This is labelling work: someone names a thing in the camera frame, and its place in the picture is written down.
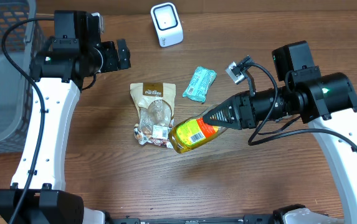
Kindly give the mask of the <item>brown white snack bag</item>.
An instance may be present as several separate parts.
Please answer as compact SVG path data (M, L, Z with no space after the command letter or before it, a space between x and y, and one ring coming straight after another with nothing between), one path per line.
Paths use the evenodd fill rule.
M141 145L154 144L171 149L168 134L174 126L176 85L172 83L132 83L130 95L139 121L134 136Z

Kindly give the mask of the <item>white barcode scanner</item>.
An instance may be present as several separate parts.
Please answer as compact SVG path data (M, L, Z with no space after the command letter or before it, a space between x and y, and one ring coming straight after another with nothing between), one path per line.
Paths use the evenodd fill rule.
M161 47L169 47L183 41L183 27L173 3L155 5L150 14Z

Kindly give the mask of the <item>teal snack packet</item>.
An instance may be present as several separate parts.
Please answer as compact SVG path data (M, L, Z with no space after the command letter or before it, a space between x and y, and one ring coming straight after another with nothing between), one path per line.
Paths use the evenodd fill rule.
M204 103L209 88L214 83L217 73L204 67L197 67L194 71L187 89L183 92L183 98Z

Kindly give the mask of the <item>yellow liquid bottle grey cap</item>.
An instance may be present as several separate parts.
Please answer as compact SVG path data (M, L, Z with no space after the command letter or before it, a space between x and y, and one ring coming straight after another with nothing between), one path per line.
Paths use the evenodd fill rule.
M202 117L216 106L212 105L201 114L185 119L169 132L169 141L177 153L192 151L214 140L227 130L225 127L213 126L203 121Z

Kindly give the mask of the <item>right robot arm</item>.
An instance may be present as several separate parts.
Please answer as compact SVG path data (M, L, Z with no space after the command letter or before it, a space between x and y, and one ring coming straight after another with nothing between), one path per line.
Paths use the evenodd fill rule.
M263 133L268 121L299 115L306 124L305 133L314 135L321 147L338 190L344 217L342 223L357 223L357 94L343 73L322 75L314 64L309 45L300 41L272 52L277 76L272 83L284 82L269 90L256 91L249 68L250 57L230 64L226 72L234 82L247 80L249 89L231 96L208 111L206 124L231 129L252 129L254 146L288 137L281 128Z

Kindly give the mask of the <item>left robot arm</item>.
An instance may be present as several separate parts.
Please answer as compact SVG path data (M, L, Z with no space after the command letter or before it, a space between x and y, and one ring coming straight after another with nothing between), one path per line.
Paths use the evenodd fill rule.
M83 81L130 68L130 51L124 39L101 40L99 13L55 11L52 19L54 35L22 74L33 89L32 112L11 185L0 189L0 216L8 223L110 223L107 212L66 191L65 154Z

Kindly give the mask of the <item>grey plastic mesh basket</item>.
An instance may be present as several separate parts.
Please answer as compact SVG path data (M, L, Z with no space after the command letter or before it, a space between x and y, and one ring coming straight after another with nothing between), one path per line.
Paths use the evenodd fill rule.
M5 58L5 31L36 15L35 0L0 0L0 153L24 149L32 109L32 87Z

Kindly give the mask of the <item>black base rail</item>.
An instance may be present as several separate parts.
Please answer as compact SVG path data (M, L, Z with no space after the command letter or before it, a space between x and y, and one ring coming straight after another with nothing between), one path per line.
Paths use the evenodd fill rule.
M148 219L139 218L111 218L107 215L105 223L109 224L340 224L344 219L329 217L312 212L302 204L294 204L278 208L271 214L246 214L243 217L214 217L214 218L167 218Z

